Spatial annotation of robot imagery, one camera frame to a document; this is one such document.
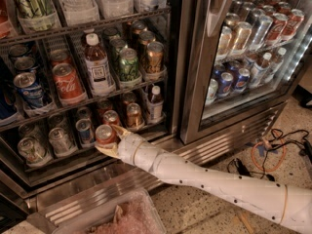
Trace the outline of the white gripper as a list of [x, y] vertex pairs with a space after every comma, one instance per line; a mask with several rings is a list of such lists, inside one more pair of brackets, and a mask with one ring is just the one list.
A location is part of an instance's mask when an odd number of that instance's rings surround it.
[[127, 129], [112, 125], [111, 128], [117, 136], [122, 139], [117, 145], [109, 143], [106, 145], [96, 144], [95, 148], [102, 154], [120, 158], [123, 162], [136, 167], [151, 167], [156, 158], [156, 147], [137, 134], [131, 134]]

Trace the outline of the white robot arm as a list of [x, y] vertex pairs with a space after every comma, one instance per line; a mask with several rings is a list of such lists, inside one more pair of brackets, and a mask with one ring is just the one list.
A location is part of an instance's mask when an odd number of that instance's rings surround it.
[[167, 184], [191, 186], [280, 224], [312, 234], [312, 190], [200, 167], [115, 125], [120, 142], [97, 144], [101, 153], [138, 167]]

